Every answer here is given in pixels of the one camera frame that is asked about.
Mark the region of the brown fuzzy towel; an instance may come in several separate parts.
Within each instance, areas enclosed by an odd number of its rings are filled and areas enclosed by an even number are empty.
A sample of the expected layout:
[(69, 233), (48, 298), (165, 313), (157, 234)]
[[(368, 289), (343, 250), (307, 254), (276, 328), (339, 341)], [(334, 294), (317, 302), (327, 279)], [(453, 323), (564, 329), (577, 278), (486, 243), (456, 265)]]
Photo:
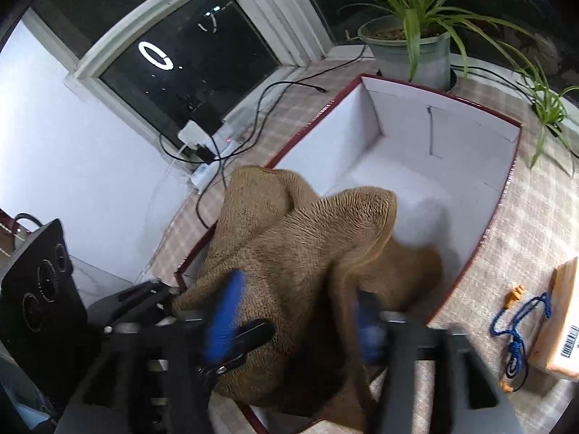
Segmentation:
[(386, 189), (321, 197), (293, 171), (237, 169), (200, 275), (176, 308), (197, 308), (239, 269), (245, 290), (238, 320), (269, 319), (276, 333), (221, 377), (217, 392), (363, 429), (375, 402), (358, 347), (358, 292), (402, 311), (443, 276), (435, 248), (407, 247), (393, 237), (396, 216), (396, 196)]

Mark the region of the orange white tissue pack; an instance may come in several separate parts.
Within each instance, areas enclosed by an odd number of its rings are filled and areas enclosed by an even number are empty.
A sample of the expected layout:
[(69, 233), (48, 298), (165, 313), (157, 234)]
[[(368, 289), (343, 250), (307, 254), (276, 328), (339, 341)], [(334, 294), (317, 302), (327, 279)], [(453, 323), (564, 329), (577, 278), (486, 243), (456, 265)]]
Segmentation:
[(559, 265), (550, 284), (551, 316), (545, 318), (529, 364), (558, 379), (578, 381), (578, 257)]

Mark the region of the white power strip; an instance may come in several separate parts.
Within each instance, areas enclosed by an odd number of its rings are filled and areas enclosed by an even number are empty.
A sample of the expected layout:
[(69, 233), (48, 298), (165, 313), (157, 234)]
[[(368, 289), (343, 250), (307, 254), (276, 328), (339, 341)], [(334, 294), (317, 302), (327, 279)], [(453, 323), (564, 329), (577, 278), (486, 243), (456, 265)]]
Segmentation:
[(201, 192), (219, 171), (220, 162), (225, 160), (226, 155), (240, 146), (241, 137), (249, 130), (249, 122), (224, 123), (213, 134), (206, 133), (197, 123), (190, 120), (179, 133), (179, 139), (189, 148), (194, 148), (194, 153), (201, 158), (202, 147), (210, 152), (210, 160), (203, 160), (196, 168), (190, 180), (194, 188)]

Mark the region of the red cardboard box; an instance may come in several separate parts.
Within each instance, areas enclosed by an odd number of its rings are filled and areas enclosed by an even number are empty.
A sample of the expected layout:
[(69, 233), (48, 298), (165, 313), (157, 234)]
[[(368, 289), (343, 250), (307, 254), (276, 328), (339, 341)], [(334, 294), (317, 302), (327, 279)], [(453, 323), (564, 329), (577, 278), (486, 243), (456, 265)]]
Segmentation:
[(460, 330), (424, 325), (465, 275), (502, 199), (520, 124), (469, 101), (376, 76), (358, 76), (277, 154), (269, 170), (300, 175), (321, 197), (379, 187), (397, 199), (393, 237), (431, 246), (441, 281), (407, 309), (381, 304), (384, 355), (364, 362), (375, 404), (369, 433), (408, 433), (415, 365), (435, 368), (434, 433), (516, 433), (506, 395)]

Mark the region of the white charger adapter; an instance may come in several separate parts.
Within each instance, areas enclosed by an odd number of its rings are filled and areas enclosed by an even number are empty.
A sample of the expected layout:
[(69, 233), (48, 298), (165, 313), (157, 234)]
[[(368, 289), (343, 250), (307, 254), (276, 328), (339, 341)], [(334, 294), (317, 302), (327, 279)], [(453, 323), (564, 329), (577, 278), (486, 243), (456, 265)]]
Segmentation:
[(201, 160), (215, 158), (216, 148), (213, 138), (193, 120), (189, 120), (178, 133), (179, 140), (186, 144)]

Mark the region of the plaid beige table cloth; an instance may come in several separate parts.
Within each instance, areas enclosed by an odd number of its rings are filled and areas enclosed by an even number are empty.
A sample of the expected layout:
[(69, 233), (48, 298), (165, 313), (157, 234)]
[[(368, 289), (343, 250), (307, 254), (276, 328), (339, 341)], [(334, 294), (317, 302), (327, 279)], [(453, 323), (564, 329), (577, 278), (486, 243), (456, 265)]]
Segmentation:
[[(257, 147), (233, 161), (227, 171), (235, 167), (264, 165), (274, 158), (302, 127), (318, 112), (324, 111), (342, 88), (360, 73), (376, 73), (377, 66), (369, 58), (338, 68), (342, 61), (322, 61), (312, 64), (301, 76), (319, 85), (328, 93), (294, 86), (282, 94), (274, 94), (274, 104), (267, 110), (263, 137)], [(475, 331), (477, 348), (487, 362), (498, 367), (502, 343), (492, 342), (489, 324), (496, 313), (499, 299), (515, 284), (522, 283), (527, 297), (542, 293), (550, 283), (554, 268), (578, 256), (578, 166), (572, 174), (570, 154), (554, 139), (546, 140), (545, 152), (532, 170), (527, 166), (539, 135), (539, 121), (532, 113), (527, 98), (507, 81), (516, 84), (516, 75), (484, 61), (474, 60), (469, 76), (451, 88), (451, 94), (492, 108), (522, 123), (521, 146), (499, 210), (485, 235), (482, 249), (474, 264), (458, 283), (441, 310), (435, 313), (434, 323), (465, 322)], [(198, 195), (193, 192), (183, 202), (148, 264), (147, 276), (158, 277), (169, 284), (188, 283), (193, 271), (190, 264), (181, 270), (193, 245), (200, 242), (206, 230), (197, 218), (195, 206)], [(529, 374), (523, 388), (511, 402), (525, 433), (550, 433), (568, 419), (561, 416), (578, 395), (578, 384), (557, 380), (541, 371)]]

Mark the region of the small spider plant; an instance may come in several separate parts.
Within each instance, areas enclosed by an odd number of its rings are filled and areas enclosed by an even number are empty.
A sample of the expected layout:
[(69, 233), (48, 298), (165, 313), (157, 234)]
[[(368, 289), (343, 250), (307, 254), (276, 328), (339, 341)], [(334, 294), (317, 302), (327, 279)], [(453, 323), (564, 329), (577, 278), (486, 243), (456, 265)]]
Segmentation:
[(577, 91), (577, 85), (564, 88), (560, 93), (550, 88), (547, 75), (539, 61), (532, 62), (526, 55), (514, 46), (499, 41), (503, 56), (508, 59), (513, 70), (519, 74), (521, 80), (518, 85), (523, 94), (528, 98), (532, 111), (535, 113), (540, 124), (540, 131), (536, 141), (535, 151), (529, 163), (529, 169), (535, 167), (537, 161), (545, 151), (545, 143), (548, 135), (554, 137), (565, 151), (569, 154), (572, 173), (578, 166), (578, 152), (572, 147), (568, 134), (563, 129), (563, 122), (568, 119), (568, 113), (563, 104), (566, 94)]

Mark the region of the large potted spider plant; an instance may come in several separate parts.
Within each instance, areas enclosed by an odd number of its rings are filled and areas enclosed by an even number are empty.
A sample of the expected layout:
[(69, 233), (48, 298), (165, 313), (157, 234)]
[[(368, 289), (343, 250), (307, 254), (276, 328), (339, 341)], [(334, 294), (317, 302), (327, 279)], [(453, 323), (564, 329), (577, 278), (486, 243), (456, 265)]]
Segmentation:
[(486, 40), (509, 62), (513, 58), (506, 52), (506, 43), (483, 26), (534, 37), (515, 22), (481, 15), (452, 1), (373, 0), (369, 6), (386, 15), (365, 22), (357, 29), (357, 38), (369, 47), (383, 76), (445, 91), (451, 88), (451, 45), (458, 49), (462, 72), (469, 72), (467, 48), (459, 34), (462, 29)]

